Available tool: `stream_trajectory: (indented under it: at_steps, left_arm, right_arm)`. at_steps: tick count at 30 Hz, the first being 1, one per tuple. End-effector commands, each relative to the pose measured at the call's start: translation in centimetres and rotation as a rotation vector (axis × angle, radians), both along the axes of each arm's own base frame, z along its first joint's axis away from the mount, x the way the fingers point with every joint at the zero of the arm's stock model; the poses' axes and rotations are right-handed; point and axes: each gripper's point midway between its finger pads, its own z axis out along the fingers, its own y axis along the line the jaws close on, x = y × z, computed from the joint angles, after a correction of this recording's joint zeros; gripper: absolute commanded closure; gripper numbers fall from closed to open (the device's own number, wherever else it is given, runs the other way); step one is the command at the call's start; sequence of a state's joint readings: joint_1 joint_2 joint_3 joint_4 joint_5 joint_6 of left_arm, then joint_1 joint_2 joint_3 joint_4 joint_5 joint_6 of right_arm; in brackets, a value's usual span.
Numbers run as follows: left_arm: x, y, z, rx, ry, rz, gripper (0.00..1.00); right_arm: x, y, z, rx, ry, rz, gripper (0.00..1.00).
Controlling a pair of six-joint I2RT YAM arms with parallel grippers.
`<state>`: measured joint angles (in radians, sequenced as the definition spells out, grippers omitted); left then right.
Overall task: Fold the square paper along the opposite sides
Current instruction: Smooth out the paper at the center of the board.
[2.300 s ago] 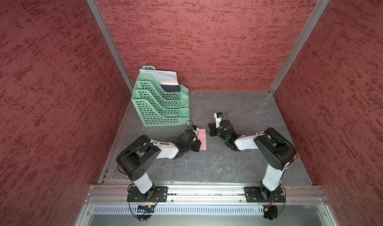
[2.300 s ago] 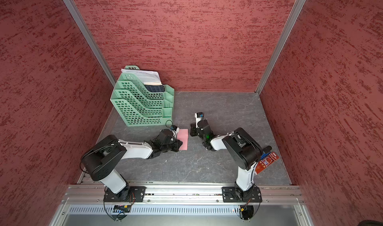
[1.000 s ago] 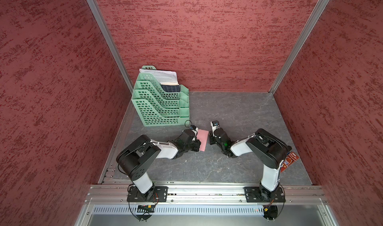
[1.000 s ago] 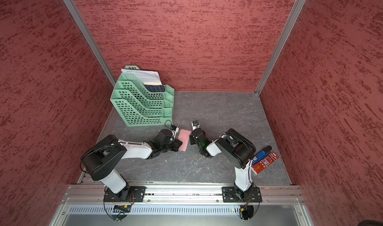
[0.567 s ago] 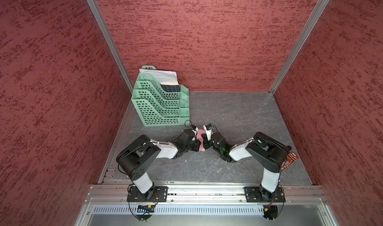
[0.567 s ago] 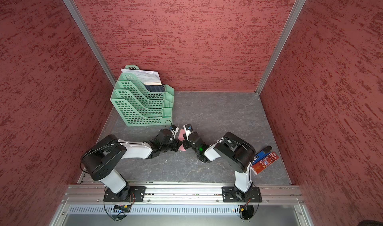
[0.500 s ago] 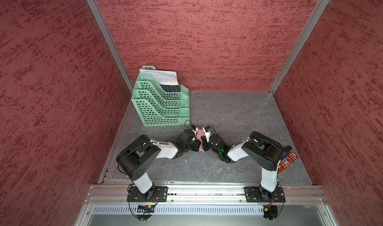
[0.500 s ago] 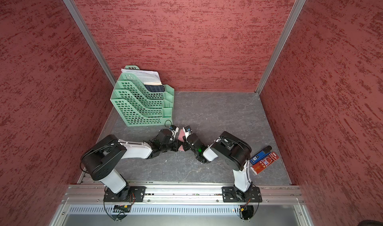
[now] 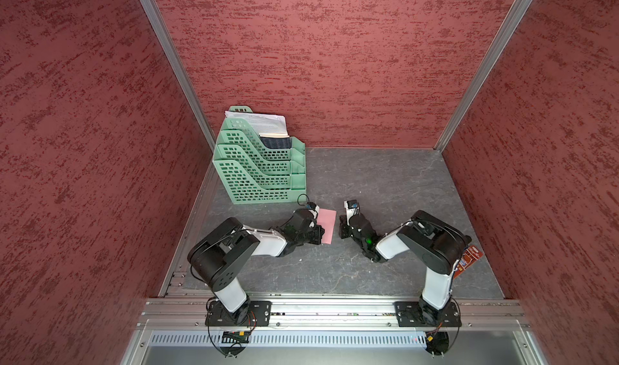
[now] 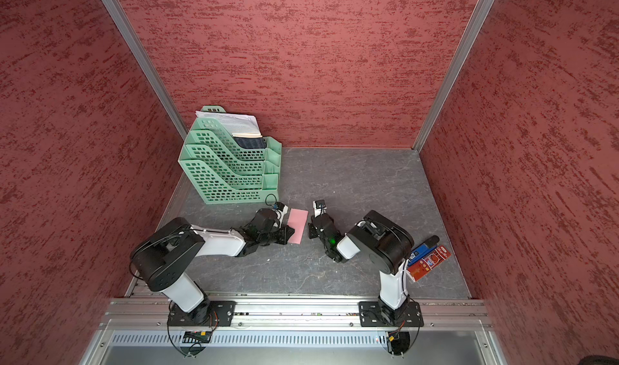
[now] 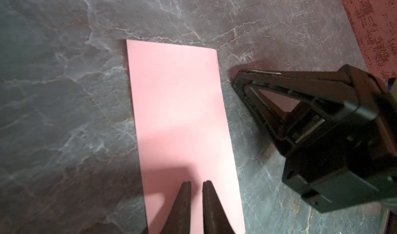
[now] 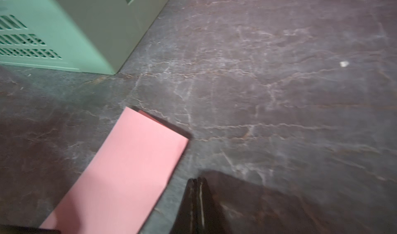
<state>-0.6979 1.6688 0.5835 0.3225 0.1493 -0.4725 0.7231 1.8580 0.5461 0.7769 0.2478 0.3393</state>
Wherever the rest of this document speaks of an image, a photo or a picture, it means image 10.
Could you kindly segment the pink square paper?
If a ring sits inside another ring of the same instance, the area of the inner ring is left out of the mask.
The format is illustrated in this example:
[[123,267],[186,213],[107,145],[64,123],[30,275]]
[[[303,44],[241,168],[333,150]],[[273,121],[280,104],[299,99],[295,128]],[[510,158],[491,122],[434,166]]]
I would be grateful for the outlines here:
[[287,225],[294,229],[294,233],[288,240],[289,244],[301,243],[302,236],[304,235],[307,224],[308,214],[309,213],[307,210],[290,210],[290,216]]

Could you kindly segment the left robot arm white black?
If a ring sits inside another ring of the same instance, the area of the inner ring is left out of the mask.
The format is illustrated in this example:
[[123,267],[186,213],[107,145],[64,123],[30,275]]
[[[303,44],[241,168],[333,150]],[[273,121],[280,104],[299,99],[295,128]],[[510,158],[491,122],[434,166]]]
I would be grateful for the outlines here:
[[290,209],[281,202],[259,209],[244,226],[218,230],[190,224],[177,217],[137,246],[129,267],[155,293],[171,300],[175,312],[195,325],[214,316],[206,293],[185,273],[200,256],[245,257],[260,247],[285,245],[294,234],[287,224]]

